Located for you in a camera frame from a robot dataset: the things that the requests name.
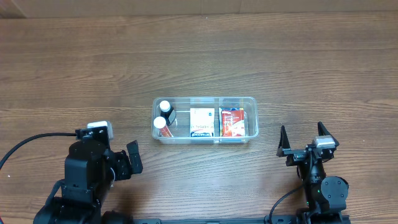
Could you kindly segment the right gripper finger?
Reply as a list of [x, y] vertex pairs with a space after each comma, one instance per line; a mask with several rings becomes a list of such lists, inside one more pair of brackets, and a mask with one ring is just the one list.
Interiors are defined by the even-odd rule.
[[287, 133], [285, 130], [285, 126], [282, 125], [280, 128], [280, 140], [278, 145], [278, 151], [289, 151], [290, 150], [290, 143], [287, 137]]
[[319, 121], [317, 125], [318, 125], [319, 136], [330, 136], [335, 142], [335, 147], [338, 147], [340, 145], [337, 139], [327, 130], [327, 128], [324, 126], [324, 124], [321, 121]]

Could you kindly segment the orange pill bottle white cap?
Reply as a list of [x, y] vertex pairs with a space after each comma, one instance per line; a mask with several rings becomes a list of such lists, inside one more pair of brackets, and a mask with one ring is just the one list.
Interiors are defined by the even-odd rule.
[[166, 138], [172, 138], [173, 135], [167, 126], [165, 118], [158, 116], [153, 120], [153, 127], [154, 127], [154, 137], [166, 137]]

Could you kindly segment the dark bottle white cap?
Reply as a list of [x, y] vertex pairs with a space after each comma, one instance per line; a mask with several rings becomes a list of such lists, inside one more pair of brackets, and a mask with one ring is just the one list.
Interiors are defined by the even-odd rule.
[[170, 126], [176, 119], [176, 112], [174, 107], [166, 100], [159, 104], [160, 115], [166, 120], [166, 125]]

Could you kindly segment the white blue Hansaplast box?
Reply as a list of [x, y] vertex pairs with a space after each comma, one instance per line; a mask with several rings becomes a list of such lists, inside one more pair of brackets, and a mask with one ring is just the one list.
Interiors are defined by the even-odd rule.
[[190, 137], [215, 136], [215, 109], [191, 108], [190, 109]]

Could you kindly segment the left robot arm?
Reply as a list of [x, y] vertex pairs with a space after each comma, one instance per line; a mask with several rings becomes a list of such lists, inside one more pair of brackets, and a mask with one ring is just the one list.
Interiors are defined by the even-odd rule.
[[133, 223], [115, 211], [101, 212], [115, 181], [128, 180], [143, 170], [137, 141], [113, 152], [109, 143], [94, 139], [75, 142], [65, 159], [65, 178], [58, 180], [33, 223]]

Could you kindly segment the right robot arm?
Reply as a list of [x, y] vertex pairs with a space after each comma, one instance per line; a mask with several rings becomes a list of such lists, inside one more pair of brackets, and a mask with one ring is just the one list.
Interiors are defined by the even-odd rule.
[[[323, 164], [334, 158], [340, 145], [322, 122], [318, 122], [318, 135], [303, 149], [292, 149], [285, 127], [280, 129], [276, 155], [286, 158], [286, 166], [295, 166], [302, 183], [282, 196], [273, 205], [267, 223], [349, 223], [346, 209], [349, 184], [338, 176], [327, 176]], [[307, 206], [294, 215], [274, 215], [276, 206], [288, 196], [303, 190]]]

